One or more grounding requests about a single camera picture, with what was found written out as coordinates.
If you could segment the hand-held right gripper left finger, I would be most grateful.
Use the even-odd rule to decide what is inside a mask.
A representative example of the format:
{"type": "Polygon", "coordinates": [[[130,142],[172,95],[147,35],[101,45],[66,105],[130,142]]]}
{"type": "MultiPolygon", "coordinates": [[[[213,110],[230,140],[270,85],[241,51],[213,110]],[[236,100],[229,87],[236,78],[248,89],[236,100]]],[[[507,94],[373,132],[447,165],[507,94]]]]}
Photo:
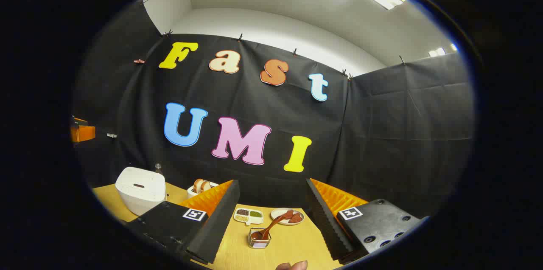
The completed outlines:
{"type": "Polygon", "coordinates": [[[181,204],[161,202],[127,228],[179,260],[213,264],[239,195],[239,181],[230,180],[181,204]]]}

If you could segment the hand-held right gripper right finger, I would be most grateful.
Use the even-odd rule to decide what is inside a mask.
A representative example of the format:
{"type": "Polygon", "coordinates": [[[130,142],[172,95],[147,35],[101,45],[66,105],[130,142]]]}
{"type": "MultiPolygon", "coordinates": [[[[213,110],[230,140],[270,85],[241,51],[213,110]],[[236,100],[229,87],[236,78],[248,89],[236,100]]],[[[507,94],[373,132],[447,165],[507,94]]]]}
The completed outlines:
{"type": "Polygon", "coordinates": [[[416,229],[425,218],[386,199],[370,202],[309,178],[307,204],[333,260],[354,262],[374,254],[416,229]]]}

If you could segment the wire chopstick holder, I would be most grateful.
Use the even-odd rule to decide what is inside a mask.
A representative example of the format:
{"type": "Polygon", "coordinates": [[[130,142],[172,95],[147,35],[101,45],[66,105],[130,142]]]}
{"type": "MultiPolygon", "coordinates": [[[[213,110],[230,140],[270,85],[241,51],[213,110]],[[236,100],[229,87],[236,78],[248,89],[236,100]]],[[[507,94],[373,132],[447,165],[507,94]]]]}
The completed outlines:
{"type": "Polygon", "coordinates": [[[270,241],[272,240],[272,237],[270,235],[270,233],[268,234],[267,236],[267,239],[258,239],[258,240],[255,240],[252,238],[252,234],[253,233],[256,233],[256,232],[263,232],[264,229],[258,229],[258,228],[251,228],[248,232],[248,235],[247,235],[247,243],[248,243],[248,246],[250,248],[254,248],[254,249],[263,249],[263,248],[266,248],[270,241]]]}

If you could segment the brown wooden spoon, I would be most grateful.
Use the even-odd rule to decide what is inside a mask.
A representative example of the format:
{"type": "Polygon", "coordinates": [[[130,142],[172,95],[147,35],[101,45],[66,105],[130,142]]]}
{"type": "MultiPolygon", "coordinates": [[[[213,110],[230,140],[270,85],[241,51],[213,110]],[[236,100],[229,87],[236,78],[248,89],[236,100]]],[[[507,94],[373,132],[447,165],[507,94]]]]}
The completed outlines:
{"type": "Polygon", "coordinates": [[[276,225],[277,223],[281,222],[282,220],[287,219],[286,216],[278,216],[275,218],[269,225],[263,230],[255,231],[250,235],[252,241],[266,241],[269,239],[269,233],[270,229],[276,225]]]}

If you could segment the white rice cooker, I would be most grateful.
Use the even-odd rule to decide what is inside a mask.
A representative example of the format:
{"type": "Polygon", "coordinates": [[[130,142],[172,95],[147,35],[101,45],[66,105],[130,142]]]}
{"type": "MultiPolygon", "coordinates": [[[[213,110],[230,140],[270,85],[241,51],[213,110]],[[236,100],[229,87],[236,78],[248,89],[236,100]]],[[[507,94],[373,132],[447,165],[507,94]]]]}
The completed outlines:
{"type": "Polygon", "coordinates": [[[124,168],[117,177],[115,188],[128,210],[136,216],[166,201],[164,176],[142,168],[124,168]]]}

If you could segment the white divided bean dish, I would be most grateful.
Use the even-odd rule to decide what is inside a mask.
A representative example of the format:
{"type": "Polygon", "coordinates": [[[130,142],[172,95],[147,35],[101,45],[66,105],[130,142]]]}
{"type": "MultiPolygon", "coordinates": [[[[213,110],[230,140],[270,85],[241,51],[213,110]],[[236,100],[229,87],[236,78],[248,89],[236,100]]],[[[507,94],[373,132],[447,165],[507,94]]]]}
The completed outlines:
{"type": "Polygon", "coordinates": [[[244,223],[247,226],[251,224],[262,224],[263,213],[249,208],[237,208],[233,214],[233,219],[237,222],[244,223]]]}

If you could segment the white toaster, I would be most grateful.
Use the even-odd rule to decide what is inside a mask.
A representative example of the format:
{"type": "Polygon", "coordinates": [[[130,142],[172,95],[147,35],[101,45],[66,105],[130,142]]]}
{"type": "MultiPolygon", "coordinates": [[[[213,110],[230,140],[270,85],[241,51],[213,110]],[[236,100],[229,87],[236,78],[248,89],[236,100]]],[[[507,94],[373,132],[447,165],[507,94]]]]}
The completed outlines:
{"type": "MultiPolygon", "coordinates": [[[[219,184],[214,183],[214,182],[210,182],[210,187],[211,188],[214,188],[214,187],[217,187],[217,186],[219,186],[219,184]]],[[[187,199],[195,197],[196,195],[198,195],[198,193],[194,192],[194,185],[192,185],[191,187],[189,187],[187,189],[187,199]]]]}

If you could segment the white round plate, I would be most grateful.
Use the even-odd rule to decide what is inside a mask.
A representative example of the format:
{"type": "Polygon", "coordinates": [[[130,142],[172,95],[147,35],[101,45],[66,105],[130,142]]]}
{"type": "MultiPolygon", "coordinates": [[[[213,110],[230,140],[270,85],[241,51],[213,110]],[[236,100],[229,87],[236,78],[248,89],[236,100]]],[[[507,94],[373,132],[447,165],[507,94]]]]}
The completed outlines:
{"type": "MultiPolygon", "coordinates": [[[[272,211],[270,212],[270,217],[271,217],[272,220],[274,220],[275,218],[277,218],[278,216],[281,216],[282,214],[284,214],[285,212],[287,212],[287,210],[290,210],[290,209],[292,209],[292,208],[276,208],[276,209],[274,209],[274,210],[272,210],[272,211]]],[[[292,225],[300,224],[300,223],[302,223],[302,222],[305,220],[305,216],[304,216],[304,214],[303,214],[302,212],[300,212],[300,211],[298,211],[298,210],[295,210],[295,209],[293,209],[293,211],[294,211],[294,214],[300,213],[301,216],[302,216],[304,219],[303,219],[301,222],[295,223],[295,224],[289,223],[289,220],[282,220],[282,221],[279,222],[278,224],[287,225],[287,226],[292,226],[292,225]]]]}

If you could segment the black backdrop cloth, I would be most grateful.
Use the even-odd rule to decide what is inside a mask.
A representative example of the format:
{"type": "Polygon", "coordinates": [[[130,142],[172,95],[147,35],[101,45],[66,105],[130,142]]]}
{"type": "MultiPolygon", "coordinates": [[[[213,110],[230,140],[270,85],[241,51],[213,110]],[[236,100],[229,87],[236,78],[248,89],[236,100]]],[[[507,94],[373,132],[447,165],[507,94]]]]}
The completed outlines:
{"type": "Polygon", "coordinates": [[[91,48],[72,113],[96,127],[78,151],[91,187],[113,184],[125,167],[160,163],[181,188],[238,180],[241,204],[307,208],[313,178],[417,217],[455,190],[474,125],[457,53],[347,80],[258,42],[162,37],[138,4],[91,48]]]}

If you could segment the small ceiling light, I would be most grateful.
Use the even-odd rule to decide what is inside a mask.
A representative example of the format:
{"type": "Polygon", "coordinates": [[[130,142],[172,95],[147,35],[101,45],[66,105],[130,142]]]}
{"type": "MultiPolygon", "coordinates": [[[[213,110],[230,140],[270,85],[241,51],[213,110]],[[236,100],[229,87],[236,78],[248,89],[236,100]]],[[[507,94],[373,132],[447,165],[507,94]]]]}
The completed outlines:
{"type": "Polygon", "coordinates": [[[455,53],[455,52],[457,52],[457,48],[453,43],[451,43],[448,47],[445,47],[445,48],[440,47],[435,50],[429,51],[428,55],[429,57],[437,57],[437,56],[443,56],[443,55],[455,53]]]}

